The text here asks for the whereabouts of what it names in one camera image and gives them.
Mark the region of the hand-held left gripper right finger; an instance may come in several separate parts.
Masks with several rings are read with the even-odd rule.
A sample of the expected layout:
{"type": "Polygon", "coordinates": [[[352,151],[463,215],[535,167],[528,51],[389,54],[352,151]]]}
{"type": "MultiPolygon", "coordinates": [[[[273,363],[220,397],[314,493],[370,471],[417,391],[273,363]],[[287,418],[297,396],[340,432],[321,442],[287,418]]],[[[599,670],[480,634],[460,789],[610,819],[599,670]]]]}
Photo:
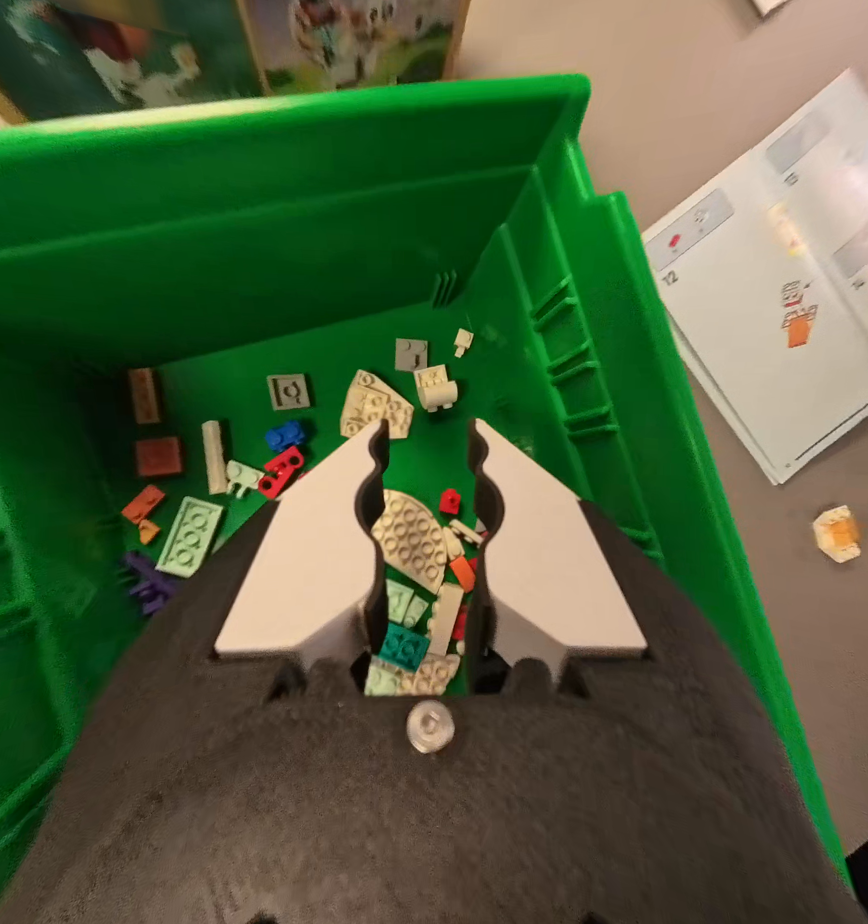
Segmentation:
{"type": "Polygon", "coordinates": [[[555,686],[573,660],[647,656],[582,498],[485,420],[468,426],[474,512],[486,526],[467,618],[470,692],[495,691],[522,662],[555,686]]]}

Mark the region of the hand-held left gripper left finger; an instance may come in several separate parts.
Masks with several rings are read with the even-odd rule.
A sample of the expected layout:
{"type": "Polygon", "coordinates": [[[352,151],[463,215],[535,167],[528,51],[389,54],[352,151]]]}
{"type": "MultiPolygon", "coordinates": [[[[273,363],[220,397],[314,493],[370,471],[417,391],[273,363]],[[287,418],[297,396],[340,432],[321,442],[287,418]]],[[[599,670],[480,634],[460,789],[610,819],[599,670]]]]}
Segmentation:
{"type": "Polygon", "coordinates": [[[349,671],[379,648],[385,564],[371,531],[388,464],[389,424],[372,422],[280,495],[216,638],[220,661],[349,671]]]}

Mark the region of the pile of lego pieces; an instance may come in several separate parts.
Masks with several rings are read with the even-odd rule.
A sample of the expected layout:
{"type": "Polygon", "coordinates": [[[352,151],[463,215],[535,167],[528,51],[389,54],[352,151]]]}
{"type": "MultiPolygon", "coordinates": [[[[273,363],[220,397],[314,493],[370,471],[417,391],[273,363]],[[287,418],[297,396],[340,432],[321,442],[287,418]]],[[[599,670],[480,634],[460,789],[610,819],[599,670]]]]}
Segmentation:
{"type": "Polygon", "coordinates": [[[185,448],[208,420],[228,430],[229,467],[242,481],[233,495],[205,498],[204,450],[190,474],[167,488],[166,524],[216,519],[212,537],[192,533],[186,555],[193,577],[160,573],[177,593],[151,616],[124,656],[117,678],[153,689],[173,687],[180,671],[272,661],[293,676],[307,671],[278,656],[222,662],[215,641],[263,539],[280,495],[365,425],[389,424],[384,508],[371,534],[382,550],[388,625],[379,648],[354,664],[359,681],[376,670],[409,675],[435,658],[429,641],[438,598],[474,578],[475,552],[438,511],[459,491],[472,515],[473,476],[466,468],[466,422],[482,417],[496,395],[482,359],[451,358],[457,323],[414,310],[391,311],[264,342],[219,349],[160,368],[170,413],[168,433],[185,448]]]}

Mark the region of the green plastic bin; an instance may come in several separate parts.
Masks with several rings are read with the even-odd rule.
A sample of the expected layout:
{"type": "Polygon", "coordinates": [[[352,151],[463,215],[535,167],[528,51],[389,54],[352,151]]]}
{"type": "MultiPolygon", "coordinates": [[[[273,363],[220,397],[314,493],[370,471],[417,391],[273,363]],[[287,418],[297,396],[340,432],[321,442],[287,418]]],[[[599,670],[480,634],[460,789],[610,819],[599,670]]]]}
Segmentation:
{"type": "Polygon", "coordinates": [[[0,922],[862,922],[586,77],[0,132],[0,922]],[[193,577],[160,368],[458,325],[475,552],[409,675],[119,665],[193,577]],[[649,645],[471,693],[481,418],[583,500],[649,645]]]}

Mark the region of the open lego instruction booklet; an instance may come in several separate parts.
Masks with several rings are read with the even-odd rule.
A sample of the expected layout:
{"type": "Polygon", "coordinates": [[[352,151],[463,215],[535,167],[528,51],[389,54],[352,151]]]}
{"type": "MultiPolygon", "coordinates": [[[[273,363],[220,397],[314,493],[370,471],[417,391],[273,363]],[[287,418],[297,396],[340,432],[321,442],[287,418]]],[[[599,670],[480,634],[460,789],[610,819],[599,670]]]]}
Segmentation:
{"type": "Polygon", "coordinates": [[[643,239],[683,361],[771,483],[868,418],[868,93],[852,70],[643,239]]]}

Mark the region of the small orange white lego build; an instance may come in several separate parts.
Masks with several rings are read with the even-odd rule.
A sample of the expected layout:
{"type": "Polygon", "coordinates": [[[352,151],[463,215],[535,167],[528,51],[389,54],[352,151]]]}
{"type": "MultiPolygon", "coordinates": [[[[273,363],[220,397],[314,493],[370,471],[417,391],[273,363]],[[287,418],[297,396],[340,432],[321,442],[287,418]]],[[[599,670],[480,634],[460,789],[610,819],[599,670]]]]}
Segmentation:
{"type": "Polygon", "coordinates": [[[817,548],[836,564],[845,564],[862,554],[858,523],[846,504],[820,513],[813,520],[812,530],[817,548]]]}

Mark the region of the colourful lego set box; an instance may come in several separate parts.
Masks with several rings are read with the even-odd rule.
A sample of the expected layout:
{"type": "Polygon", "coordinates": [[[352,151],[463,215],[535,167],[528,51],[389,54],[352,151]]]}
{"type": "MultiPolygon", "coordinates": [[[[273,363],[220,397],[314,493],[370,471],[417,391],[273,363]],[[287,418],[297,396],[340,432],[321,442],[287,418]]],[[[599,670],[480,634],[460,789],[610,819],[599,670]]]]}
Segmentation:
{"type": "Polygon", "coordinates": [[[469,1],[0,1],[9,124],[450,78],[469,1]]]}

